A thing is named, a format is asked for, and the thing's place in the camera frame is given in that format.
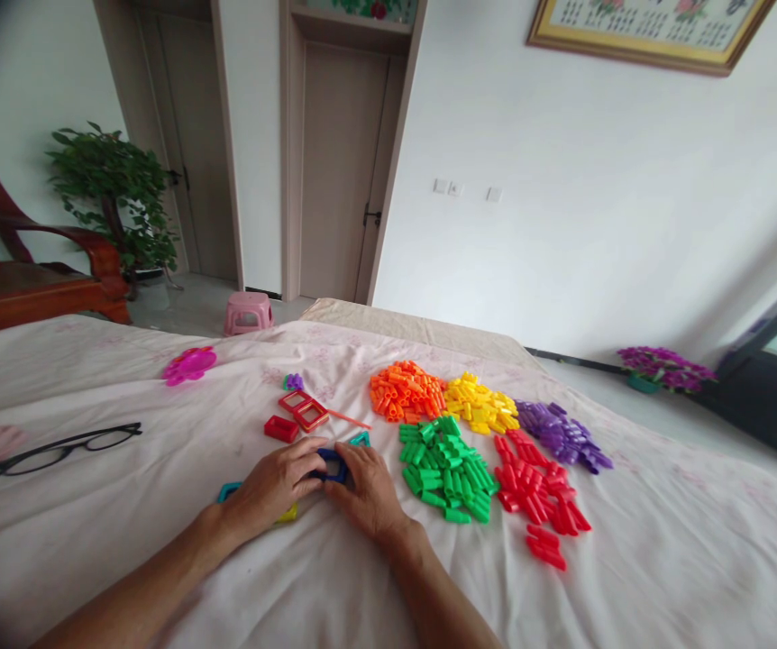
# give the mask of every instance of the pink stool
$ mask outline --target pink stool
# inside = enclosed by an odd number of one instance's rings
[[[247,334],[273,326],[274,315],[265,293],[232,293],[229,296],[224,335]]]

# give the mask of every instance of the pile of yellow blocks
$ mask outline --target pile of yellow blocks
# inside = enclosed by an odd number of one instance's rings
[[[453,416],[458,421],[464,419],[470,424],[472,432],[478,434],[490,434],[492,430],[505,434],[507,430],[521,427],[515,419],[515,402],[502,392],[493,392],[479,385],[479,377],[469,372],[449,381],[443,415]]]

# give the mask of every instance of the wooden chair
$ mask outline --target wooden chair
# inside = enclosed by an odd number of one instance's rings
[[[60,234],[78,244],[91,261],[91,275],[66,264],[34,263],[19,232]],[[79,227],[42,225],[26,216],[0,182],[0,235],[13,261],[0,261],[0,329],[79,311],[98,311],[128,325],[127,284],[118,252],[102,235]]]

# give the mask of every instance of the eyeglasses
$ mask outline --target eyeglasses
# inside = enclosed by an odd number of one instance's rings
[[[17,476],[25,473],[34,473],[46,469],[52,464],[61,462],[77,448],[86,451],[104,451],[120,443],[126,442],[136,434],[142,434],[140,422],[125,424],[113,428],[92,431],[91,433],[78,434],[67,439],[60,440],[45,446],[14,455],[0,462],[0,476]]]

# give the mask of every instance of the framed picture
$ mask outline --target framed picture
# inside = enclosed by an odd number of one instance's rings
[[[539,0],[529,45],[727,77],[776,0]]]

